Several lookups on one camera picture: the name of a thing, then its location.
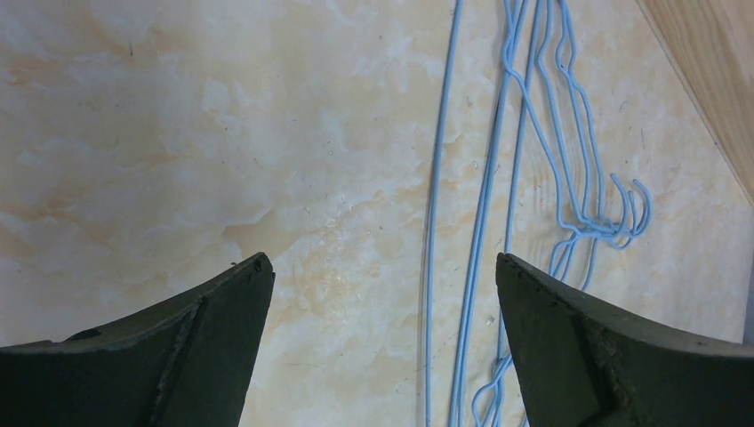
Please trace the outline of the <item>wooden hanger rack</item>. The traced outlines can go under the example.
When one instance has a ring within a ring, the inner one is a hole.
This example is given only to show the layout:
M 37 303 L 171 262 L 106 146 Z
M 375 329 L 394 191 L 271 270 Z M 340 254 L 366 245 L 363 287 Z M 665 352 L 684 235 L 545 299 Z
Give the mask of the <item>wooden hanger rack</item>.
M 753 3 L 639 1 L 713 141 L 753 199 Z

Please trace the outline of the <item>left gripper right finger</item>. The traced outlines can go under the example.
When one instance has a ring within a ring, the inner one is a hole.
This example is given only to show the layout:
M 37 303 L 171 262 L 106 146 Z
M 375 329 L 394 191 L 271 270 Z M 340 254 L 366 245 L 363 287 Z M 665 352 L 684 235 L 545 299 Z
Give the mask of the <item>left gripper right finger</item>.
M 753 349 L 643 318 L 499 254 L 496 285 L 532 426 L 750 426 Z

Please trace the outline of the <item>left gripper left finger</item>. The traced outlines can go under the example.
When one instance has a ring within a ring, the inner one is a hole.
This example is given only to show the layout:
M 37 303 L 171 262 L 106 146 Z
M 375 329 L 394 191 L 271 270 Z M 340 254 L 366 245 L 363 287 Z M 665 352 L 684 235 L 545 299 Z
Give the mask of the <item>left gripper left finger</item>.
M 66 340 L 2 348 L 2 425 L 238 425 L 275 277 L 256 254 Z

